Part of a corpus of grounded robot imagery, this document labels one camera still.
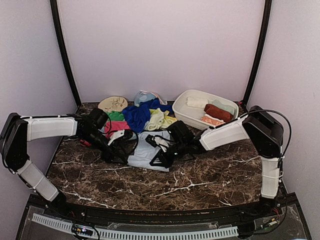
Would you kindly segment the large pale blue towel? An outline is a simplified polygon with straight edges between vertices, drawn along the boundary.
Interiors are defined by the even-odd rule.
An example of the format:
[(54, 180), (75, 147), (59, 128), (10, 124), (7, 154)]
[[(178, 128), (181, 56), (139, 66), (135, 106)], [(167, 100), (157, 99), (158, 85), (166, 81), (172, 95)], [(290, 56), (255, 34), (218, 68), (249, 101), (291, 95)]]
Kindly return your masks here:
[(151, 166), (150, 162), (156, 154), (162, 149), (161, 147), (153, 147), (146, 142), (148, 135), (160, 135), (166, 139), (170, 139), (170, 134), (165, 131), (144, 131), (138, 135), (138, 145), (133, 155), (127, 159), (127, 165), (136, 168), (149, 169), (154, 171), (169, 172), (168, 168), (163, 166)]

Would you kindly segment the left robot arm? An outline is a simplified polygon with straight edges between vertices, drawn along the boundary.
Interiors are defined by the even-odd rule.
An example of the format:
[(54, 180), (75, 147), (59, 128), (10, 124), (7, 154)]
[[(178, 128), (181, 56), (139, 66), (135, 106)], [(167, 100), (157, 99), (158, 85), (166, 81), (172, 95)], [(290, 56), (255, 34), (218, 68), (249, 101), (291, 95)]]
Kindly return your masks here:
[(100, 150), (102, 158), (107, 161), (125, 161), (126, 156), (100, 131), (107, 120), (108, 115), (97, 108), (88, 115), (21, 116), (13, 112), (0, 134), (2, 163), (44, 198), (58, 217), (67, 218), (71, 208), (65, 194), (31, 161), (28, 143), (39, 139), (76, 137)]

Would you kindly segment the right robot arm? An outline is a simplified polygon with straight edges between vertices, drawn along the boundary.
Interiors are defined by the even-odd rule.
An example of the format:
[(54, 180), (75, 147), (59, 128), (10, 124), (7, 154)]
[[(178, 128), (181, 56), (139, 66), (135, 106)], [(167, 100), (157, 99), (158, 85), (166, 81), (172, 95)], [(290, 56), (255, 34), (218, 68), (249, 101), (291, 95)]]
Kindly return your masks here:
[(171, 139), (156, 134), (146, 142), (160, 150), (150, 161), (152, 167), (170, 168), (174, 160), (185, 155), (199, 155), (241, 140), (250, 140), (262, 163), (262, 186), (255, 213), (266, 217), (276, 207), (279, 184), (283, 175), (284, 128), (272, 117), (273, 111), (253, 106), (249, 112), (216, 127), (209, 127), (194, 135), (179, 120), (167, 129)]

